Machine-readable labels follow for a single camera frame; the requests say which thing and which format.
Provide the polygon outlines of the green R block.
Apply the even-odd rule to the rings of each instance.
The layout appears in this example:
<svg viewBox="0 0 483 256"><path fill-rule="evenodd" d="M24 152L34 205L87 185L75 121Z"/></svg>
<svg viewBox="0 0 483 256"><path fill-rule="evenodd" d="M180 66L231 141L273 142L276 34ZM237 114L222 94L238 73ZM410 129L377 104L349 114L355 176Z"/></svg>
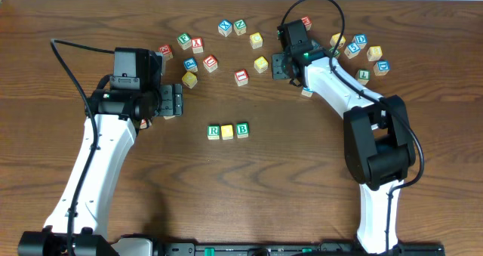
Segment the green R block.
<svg viewBox="0 0 483 256"><path fill-rule="evenodd" d="M220 139L220 126L219 125L209 125L207 127L207 137L209 140L219 140Z"/></svg>

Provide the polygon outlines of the green B block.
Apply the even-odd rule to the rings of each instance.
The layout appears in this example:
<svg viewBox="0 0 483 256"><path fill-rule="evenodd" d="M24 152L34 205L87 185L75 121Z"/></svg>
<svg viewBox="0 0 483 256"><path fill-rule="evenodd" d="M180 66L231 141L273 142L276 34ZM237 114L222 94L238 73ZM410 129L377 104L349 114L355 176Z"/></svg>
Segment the green B block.
<svg viewBox="0 0 483 256"><path fill-rule="evenodd" d="M247 122L238 123L235 127L237 138L249 137L249 127Z"/></svg>

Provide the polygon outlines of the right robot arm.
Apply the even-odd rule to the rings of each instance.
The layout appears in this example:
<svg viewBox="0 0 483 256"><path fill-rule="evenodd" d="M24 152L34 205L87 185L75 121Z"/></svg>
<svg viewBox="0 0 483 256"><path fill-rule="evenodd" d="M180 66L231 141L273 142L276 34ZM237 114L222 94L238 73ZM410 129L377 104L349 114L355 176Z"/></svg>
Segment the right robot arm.
<svg viewBox="0 0 483 256"><path fill-rule="evenodd" d="M343 120L344 159L361 195L360 246L368 254L391 251L398 244L398 197L416 159L405 103L355 80L309 38L302 20L277 30L282 51L272 56L274 79L289 78L320 95Z"/></svg>

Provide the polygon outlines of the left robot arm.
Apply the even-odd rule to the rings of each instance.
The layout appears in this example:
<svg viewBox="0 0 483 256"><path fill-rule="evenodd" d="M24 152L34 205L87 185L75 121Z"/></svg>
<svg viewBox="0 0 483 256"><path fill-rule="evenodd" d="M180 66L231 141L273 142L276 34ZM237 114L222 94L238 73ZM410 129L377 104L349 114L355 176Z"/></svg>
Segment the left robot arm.
<svg viewBox="0 0 483 256"><path fill-rule="evenodd" d="M155 117L180 116L180 84L163 85L165 55L116 48L114 67L91 96L83 95L85 129L68 183L42 230L26 231L19 255L161 255L162 245L140 234L109 243L109 210L124 160L140 130Z"/></svg>

